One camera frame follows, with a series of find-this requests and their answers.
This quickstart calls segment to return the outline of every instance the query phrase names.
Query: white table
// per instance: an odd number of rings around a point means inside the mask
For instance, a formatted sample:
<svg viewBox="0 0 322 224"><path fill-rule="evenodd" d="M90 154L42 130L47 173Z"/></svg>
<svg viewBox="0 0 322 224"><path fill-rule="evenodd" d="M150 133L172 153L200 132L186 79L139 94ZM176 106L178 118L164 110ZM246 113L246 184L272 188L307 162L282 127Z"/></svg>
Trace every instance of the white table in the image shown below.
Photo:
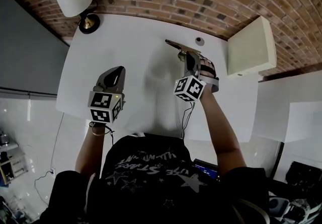
<svg viewBox="0 0 322 224"><path fill-rule="evenodd" d="M115 128L179 136L183 110L189 103L173 95L174 81L183 75L178 50L170 39L198 49L214 62L220 78L215 94L239 141L249 141L253 129L258 75L235 80L227 78L227 42L196 30L151 19L99 15L101 26L89 35L77 29L59 84L59 111L90 119L89 92L106 70L122 65L126 69L124 109ZM195 43L202 37L205 45ZM186 138L210 140L200 102L190 118Z"/></svg>

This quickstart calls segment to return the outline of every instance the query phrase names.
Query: gray wall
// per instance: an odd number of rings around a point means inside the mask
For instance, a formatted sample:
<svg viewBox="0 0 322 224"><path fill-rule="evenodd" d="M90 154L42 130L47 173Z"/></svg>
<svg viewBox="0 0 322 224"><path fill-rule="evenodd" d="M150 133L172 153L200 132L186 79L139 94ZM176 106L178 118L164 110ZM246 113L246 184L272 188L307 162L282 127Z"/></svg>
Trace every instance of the gray wall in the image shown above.
<svg viewBox="0 0 322 224"><path fill-rule="evenodd" d="M0 87L57 94L69 47L14 0L0 16Z"/></svg>

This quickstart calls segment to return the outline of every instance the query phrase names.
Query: cable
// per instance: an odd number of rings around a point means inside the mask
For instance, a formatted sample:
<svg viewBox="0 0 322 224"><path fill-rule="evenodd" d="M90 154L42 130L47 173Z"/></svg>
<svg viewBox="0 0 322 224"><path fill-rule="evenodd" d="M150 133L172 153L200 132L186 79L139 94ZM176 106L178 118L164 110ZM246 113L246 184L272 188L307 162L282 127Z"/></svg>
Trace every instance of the cable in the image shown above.
<svg viewBox="0 0 322 224"><path fill-rule="evenodd" d="M38 189L37 189L37 187L36 187L36 181L38 181L39 179L42 179L42 178L46 177L48 173L51 173L51 171L47 171L47 172L46 172L46 174L45 174L45 176L42 176L42 177L40 177L40 178L35 179L35 183L34 183L34 187L35 187L35 189L36 189L36 191L37 191L37 193L38 193L38 195L39 195L40 199L41 199L41 200L44 202L44 204L46 204L47 206L48 206L48 203L44 201L44 199L41 197L41 195L40 195L40 193L39 193L39 191L38 191Z"/></svg>
<svg viewBox="0 0 322 224"><path fill-rule="evenodd" d="M52 156L51 156L51 161L50 161L50 170L52 169L52 160L54 159L54 152L55 152L55 148L56 148L57 138L58 138L58 134L59 134L59 131L60 131L61 124L62 124L62 120L64 118L64 114L65 113L63 112L62 117L61 117L61 121L60 121L60 124L59 124L59 128L58 128L58 132L57 132L57 135L56 135L56 139L55 139L54 149L52 150Z"/></svg>
<svg viewBox="0 0 322 224"><path fill-rule="evenodd" d="M113 131L111 128L109 128L106 124L104 124L104 125L102 125L103 127L105 127L105 128L107 128L109 131L107 132L107 133L101 133L101 134L98 134L98 133L94 133L93 132L93 127L95 127L95 124L96 124L97 122L90 122L89 123L89 126L92 128L92 134L93 135L95 135L95 136L102 136L102 135L106 135L106 134L110 134L110 136L111 136L111 138L112 138L112 146L114 145L114 136L113 136L113 133L115 132L115 131Z"/></svg>
<svg viewBox="0 0 322 224"><path fill-rule="evenodd" d="M186 112L190 109L192 109L192 104L190 103L191 107L189 109L186 109L185 112L183 113L183 117L182 117L182 123L181 123L181 127L182 127L182 131L181 131L181 137L182 139L184 139L184 125L183 125L183 121L185 119L185 115L186 115Z"/></svg>
<svg viewBox="0 0 322 224"><path fill-rule="evenodd" d="M184 140L185 139L185 130L186 130L186 128L187 128L187 126L188 126L188 122L189 122L189 119L190 119L190 116L191 116L191 114L192 114L192 111L194 110L194 108L195 108L195 105L196 105L196 103L195 102L193 102L193 103L191 103L190 102L190 108L189 109L186 109L185 110L185 112L183 113L183 117L182 117L182 133L181 133L181 135L182 135L182 140ZM191 109L191 111L189 112L189 114L188 114L188 116L187 116L187 120L186 120L186 123L185 123L185 125L183 124L183 121L184 121L184 119L185 119L185 114L186 114L186 112L188 111L188 110L190 110Z"/></svg>
<svg viewBox="0 0 322 224"><path fill-rule="evenodd" d="M55 139L54 148L53 148L53 150L52 150L51 161L50 161L50 170L48 170L48 171L46 172L45 176L42 176L42 177L40 177L40 178L35 179L35 183L34 183L34 187L35 187L35 189L36 189L36 191L37 191L37 193L38 193L38 195L39 195L40 199L41 199L41 200L42 200L42 201L43 201L47 206L48 206L48 203L44 201L44 199L41 197L41 195L40 195L40 193L39 193L39 191L38 191L38 189L37 189L37 187L36 187L36 181L38 181L38 180L40 180L40 179L42 179L42 178L45 178L45 177L47 176L47 174L48 174L48 173L54 174L54 173L53 173L53 171L52 171L52 169L53 169L52 161L53 161L53 159L54 159L54 154L55 154L55 149L56 149L56 143L57 143L57 139L58 139L58 135L59 135L60 127L61 127L62 121L63 121L63 119L64 119L64 115L65 115L65 113L63 113L63 114L62 114L62 117L61 117L61 120L60 120L60 124L59 124L59 128L58 128L57 135L56 135L56 139Z"/></svg>

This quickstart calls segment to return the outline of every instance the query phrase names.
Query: electronic device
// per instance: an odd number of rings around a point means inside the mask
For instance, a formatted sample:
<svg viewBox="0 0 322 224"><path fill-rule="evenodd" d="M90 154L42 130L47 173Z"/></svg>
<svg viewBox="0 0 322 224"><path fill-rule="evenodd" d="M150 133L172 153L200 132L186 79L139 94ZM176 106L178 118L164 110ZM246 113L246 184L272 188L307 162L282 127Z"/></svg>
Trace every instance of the electronic device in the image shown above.
<svg viewBox="0 0 322 224"><path fill-rule="evenodd" d="M208 163L208 162L204 162L198 159L195 159L193 161L193 163L195 164L195 167L197 169L200 169L203 173L207 174L209 177L211 177L212 179L219 181L219 174L218 174L218 166Z"/></svg>
<svg viewBox="0 0 322 224"><path fill-rule="evenodd" d="M125 68L117 66L104 72L90 92L88 108L92 121L112 124L124 106Z"/></svg>
<svg viewBox="0 0 322 224"><path fill-rule="evenodd" d="M219 78L216 71L211 67L201 64L201 60L206 60L214 64L206 57L201 55L201 52L182 45L180 43L166 40L166 43L179 50L178 58L185 63L184 77L176 80L174 95L184 101L197 101L207 84L212 85L213 93L219 91ZM214 75L213 78L200 75L200 71L207 71Z"/></svg>

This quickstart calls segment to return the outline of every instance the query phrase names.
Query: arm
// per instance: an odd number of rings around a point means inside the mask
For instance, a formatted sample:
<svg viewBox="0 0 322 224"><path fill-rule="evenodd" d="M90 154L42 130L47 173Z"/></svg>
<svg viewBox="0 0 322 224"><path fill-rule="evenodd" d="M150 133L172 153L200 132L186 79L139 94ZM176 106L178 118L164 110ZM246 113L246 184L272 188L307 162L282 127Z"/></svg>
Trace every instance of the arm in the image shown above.
<svg viewBox="0 0 322 224"><path fill-rule="evenodd" d="M203 62L203 64L212 67L208 62ZM213 77L208 72L201 71L201 74ZM205 87L201 104L206 114L211 141L217 154L220 176L234 168L246 167L236 135L213 96L211 86Z"/></svg>
<svg viewBox="0 0 322 224"><path fill-rule="evenodd" d="M102 163L104 135L96 136L96 134L104 134L105 127L89 127L82 148L79 151L75 171L83 174L88 179L92 174L99 172Z"/></svg>

